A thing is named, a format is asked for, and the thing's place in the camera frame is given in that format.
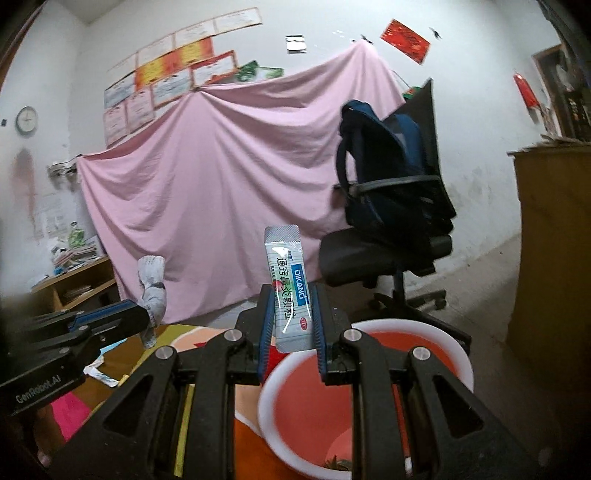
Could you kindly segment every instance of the red envelope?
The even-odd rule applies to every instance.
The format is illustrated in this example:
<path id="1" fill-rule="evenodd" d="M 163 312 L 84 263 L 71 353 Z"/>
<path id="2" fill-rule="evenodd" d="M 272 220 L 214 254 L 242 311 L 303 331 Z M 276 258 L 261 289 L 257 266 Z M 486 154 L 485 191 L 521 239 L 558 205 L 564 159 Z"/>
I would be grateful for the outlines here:
<path id="1" fill-rule="evenodd" d="M 417 63 L 423 63 L 430 45 L 421 35 L 396 20 L 390 22 L 381 38 Z"/>

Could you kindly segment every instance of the floor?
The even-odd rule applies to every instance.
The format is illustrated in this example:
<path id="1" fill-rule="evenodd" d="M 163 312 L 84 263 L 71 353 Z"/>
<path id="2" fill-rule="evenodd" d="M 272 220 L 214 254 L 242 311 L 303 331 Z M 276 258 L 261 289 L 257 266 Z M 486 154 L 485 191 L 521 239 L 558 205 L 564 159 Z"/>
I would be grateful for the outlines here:
<path id="1" fill-rule="evenodd" d="M 436 280 L 423 293 L 444 288 L 448 306 L 430 311 L 472 335 L 475 394 L 541 463 L 570 448 L 588 425 L 590 394 L 553 393 L 539 387 L 504 344 L 515 301 L 520 237 Z M 371 291 L 360 284 L 330 289 L 334 306 L 363 317 Z"/>

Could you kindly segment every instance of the metal screw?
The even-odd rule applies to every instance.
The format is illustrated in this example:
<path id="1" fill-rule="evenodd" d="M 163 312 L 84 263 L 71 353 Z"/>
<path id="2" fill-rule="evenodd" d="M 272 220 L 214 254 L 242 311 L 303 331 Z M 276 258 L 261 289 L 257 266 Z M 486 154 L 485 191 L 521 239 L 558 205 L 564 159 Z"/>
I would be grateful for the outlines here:
<path id="1" fill-rule="evenodd" d="M 156 357 L 160 358 L 161 360 L 166 360 L 174 355 L 174 348 L 170 345 L 161 346 L 158 350 L 156 350 Z"/>
<path id="2" fill-rule="evenodd" d="M 413 350 L 413 357 L 417 360 L 428 360 L 431 357 L 431 352 L 423 346 L 418 346 Z"/>
<path id="3" fill-rule="evenodd" d="M 349 342 L 356 342 L 357 340 L 361 339 L 361 332 L 359 330 L 356 330 L 354 328 L 350 328 L 349 330 L 346 330 L 345 333 L 343 334 L 343 336 L 349 341 Z"/>
<path id="4" fill-rule="evenodd" d="M 232 330 L 227 330 L 223 334 L 223 337 L 228 342 L 237 342 L 238 340 L 240 340 L 242 338 L 242 332 L 240 330 L 233 328 Z"/>

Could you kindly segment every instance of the paper on wall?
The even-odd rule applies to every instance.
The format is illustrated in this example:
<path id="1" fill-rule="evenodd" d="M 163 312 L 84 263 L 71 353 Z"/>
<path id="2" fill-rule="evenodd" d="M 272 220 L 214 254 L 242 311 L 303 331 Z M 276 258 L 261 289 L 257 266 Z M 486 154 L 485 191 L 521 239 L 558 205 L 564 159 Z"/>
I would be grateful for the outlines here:
<path id="1" fill-rule="evenodd" d="M 135 72 L 105 90 L 105 109 L 125 100 L 135 91 Z"/>
<path id="2" fill-rule="evenodd" d="M 127 77 L 127 75 L 136 69 L 136 63 L 137 54 L 134 53 L 132 56 L 121 60 L 117 65 L 107 70 L 107 85 L 111 86 L 123 77 Z"/>
<path id="3" fill-rule="evenodd" d="M 306 53 L 306 41 L 303 35 L 288 35 L 285 37 L 287 53 Z"/>
<path id="4" fill-rule="evenodd" d="M 256 82 L 283 77 L 284 70 L 273 67 L 261 67 L 256 60 L 244 64 L 236 73 L 239 82 Z"/>
<path id="5" fill-rule="evenodd" d="M 150 87 L 145 87 L 135 92 L 127 99 L 125 107 L 130 133 L 135 132 L 138 128 L 143 127 L 156 118 Z"/>
<path id="6" fill-rule="evenodd" d="M 142 66 L 152 60 L 166 55 L 174 50 L 174 35 L 168 35 L 157 40 L 138 52 L 138 66 Z"/>
<path id="7" fill-rule="evenodd" d="M 159 106 L 172 102 L 187 93 L 192 86 L 190 69 L 181 70 L 170 77 L 166 77 L 152 84 L 154 106 L 158 108 Z"/>
<path id="8" fill-rule="evenodd" d="M 174 44 L 177 48 L 211 37 L 216 34 L 216 27 L 212 20 L 206 20 L 190 27 L 183 28 L 174 34 Z"/>
<path id="9" fill-rule="evenodd" d="M 110 108 L 103 115 L 105 124 L 105 141 L 110 147 L 127 135 L 127 118 L 125 116 L 125 104 L 120 103 Z"/>
<path id="10" fill-rule="evenodd" d="M 57 193 L 37 196 L 35 200 L 33 238 L 56 238 L 67 235 L 68 228 L 61 198 Z"/>
<path id="11" fill-rule="evenodd" d="M 196 63 L 193 67 L 193 84 L 202 86 L 213 83 L 236 72 L 236 57 L 233 50 L 217 57 Z"/>
<path id="12" fill-rule="evenodd" d="M 188 67 L 198 61 L 213 57 L 213 42 L 211 38 L 194 41 L 177 49 L 179 62 L 183 67 Z"/>
<path id="13" fill-rule="evenodd" d="M 261 13 L 257 7 L 247 8 L 214 19 L 218 34 L 262 24 Z"/>

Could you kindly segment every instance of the white wall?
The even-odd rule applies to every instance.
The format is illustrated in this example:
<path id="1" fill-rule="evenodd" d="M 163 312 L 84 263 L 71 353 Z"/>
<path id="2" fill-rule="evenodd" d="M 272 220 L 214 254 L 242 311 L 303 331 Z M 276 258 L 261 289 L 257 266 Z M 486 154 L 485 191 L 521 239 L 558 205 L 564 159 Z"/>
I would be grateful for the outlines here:
<path id="1" fill-rule="evenodd" d="M 524 2 L 520 14 L 527 14 L 531 25 L 538 22 L 530 16 L 532 0 L 508 2 Z M 411 85 L 434 78 L 441 167 L 458 212 L 454 253 L 438 262 L 440 273 L 519 232 L 515 174 L 506 152 L 538 141 L 543 129 L 530 118 L 512 78 L 524 55 L 492 0 L 126 0 L 91 24 L 84 37 L 72 93 L 71 154 L 105 147 L 107 69 L 179 28 L 255 5 L 264 25 L 215 37 L 216 52 L 233 48 L 241 64 L 257 59 L 289 74 L 328 59 L 364 34 Z M 431 41 L 423 65 L 380 40 L 392 18 Z M 307 54 L 286 53 L 284 37 L 290 34 L 306 36 Z"/>
<path id="2" fill-rule="evenodd" d="M 527 79 L 538 100 L 549 106 L 549 95 L 532 55 L 559 45 L 560 37 L 536 0 L 495 0 L 495 3 L 509 25 L 511 41 L 520 57 L 516 70 Z M 560 131 L 558 121 L 554 123 Z"/>
<path id="3" fill-rule="evenodd" d="M 31 211 L 43 207 L 44 196 L 55 193 L 66 222 L 84 215 L 79 192 L 54 186 L 47 165 L 69 158 L 70 89 L 85 26 L 55 1 L 35 20 L 11 64 L 0 91 L 0 291 L 25 291 L 29 279 L 51 274 L 47 241 L 33 238 Z M 38 128 L 32 137 L 18 135 L 14 121 L 30 105 L 37 111 Z M 19 152 L 26 149 L 27 154 Z"/>

